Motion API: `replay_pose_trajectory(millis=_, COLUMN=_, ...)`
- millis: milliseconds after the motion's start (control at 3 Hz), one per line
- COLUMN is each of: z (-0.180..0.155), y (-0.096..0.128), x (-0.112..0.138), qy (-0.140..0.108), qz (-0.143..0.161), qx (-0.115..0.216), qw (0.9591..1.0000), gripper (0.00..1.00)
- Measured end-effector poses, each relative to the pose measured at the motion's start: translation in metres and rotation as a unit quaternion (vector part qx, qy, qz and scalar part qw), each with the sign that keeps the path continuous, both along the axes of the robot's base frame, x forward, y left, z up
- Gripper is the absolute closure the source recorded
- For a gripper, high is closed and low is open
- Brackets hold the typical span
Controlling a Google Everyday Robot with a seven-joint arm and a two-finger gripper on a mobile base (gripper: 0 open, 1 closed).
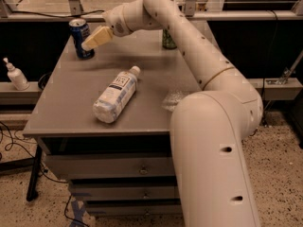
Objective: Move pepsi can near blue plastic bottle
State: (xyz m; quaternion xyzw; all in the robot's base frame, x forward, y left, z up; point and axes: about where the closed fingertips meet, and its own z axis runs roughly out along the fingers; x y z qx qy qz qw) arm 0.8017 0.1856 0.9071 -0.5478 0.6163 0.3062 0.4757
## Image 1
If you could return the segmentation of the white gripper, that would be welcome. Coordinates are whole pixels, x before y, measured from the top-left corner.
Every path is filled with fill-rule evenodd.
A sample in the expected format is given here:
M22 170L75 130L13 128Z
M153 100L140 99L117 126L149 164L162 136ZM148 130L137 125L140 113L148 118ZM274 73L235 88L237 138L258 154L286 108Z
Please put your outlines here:
M103 14L107 26L98 26L81 44L85 51L109 43L114 34L117 37L130 35L138 30L137 6L128 3L117 6Z

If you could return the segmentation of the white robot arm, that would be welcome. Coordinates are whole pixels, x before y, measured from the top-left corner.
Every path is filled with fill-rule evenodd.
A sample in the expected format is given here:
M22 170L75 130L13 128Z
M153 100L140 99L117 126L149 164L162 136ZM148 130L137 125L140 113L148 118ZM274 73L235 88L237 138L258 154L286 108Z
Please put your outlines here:
M165 28L200 90L170 121L171 154L186 227L260 227L242 139L263 112L255 87L179 10L175 0L137 0L104 13L83 42L93 49L139 29Z

